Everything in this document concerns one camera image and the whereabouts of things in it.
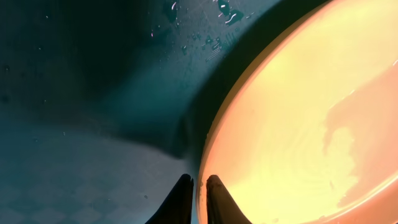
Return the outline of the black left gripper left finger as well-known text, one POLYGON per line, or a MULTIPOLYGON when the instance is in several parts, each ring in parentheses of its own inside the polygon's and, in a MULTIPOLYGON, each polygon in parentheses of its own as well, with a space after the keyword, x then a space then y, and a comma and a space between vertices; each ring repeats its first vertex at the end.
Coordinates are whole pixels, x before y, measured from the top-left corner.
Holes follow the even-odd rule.
POLYGON ((194 182, 183 174, 146 224, 191 224, 194 182))

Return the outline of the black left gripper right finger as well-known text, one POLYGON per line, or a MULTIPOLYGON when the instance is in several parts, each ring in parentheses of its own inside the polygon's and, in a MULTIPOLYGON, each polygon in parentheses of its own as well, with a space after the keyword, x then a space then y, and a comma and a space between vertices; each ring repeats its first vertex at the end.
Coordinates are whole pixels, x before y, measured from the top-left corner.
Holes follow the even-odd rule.
POLYGON ((208 224, 251 224, 217 175, 206 181, 208 224))

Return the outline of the yellow plate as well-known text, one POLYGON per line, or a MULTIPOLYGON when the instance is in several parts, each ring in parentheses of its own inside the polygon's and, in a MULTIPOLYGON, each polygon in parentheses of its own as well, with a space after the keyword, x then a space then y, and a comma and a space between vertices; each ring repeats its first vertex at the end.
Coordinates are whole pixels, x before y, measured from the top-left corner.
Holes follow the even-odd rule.
POLYGON ((331 1, 267 46, 208 133, 200 223, 211 175, 251 223, 396 223, 397 0, 331 1))

